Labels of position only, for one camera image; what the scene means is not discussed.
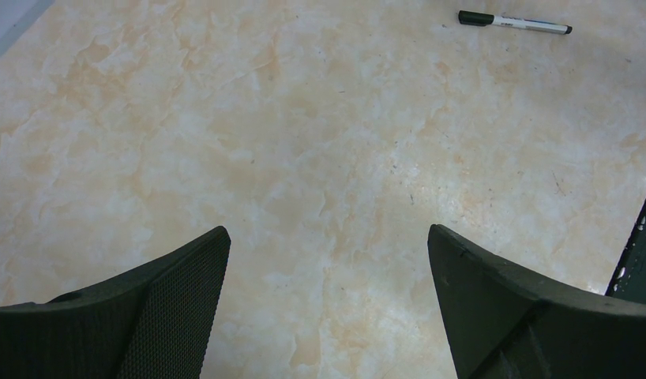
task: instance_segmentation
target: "marble table surface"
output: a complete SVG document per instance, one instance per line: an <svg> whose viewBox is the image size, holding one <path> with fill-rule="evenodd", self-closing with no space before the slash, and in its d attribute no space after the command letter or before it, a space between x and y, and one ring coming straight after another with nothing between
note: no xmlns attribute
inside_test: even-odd
<svg viewBox="0 0 646 379"><path fill-rule="evenodd" d="M645 196L646 0L57 0L0 58L0 306L224 225L203 378L453 378L432 223L599 293Z"/></svg>

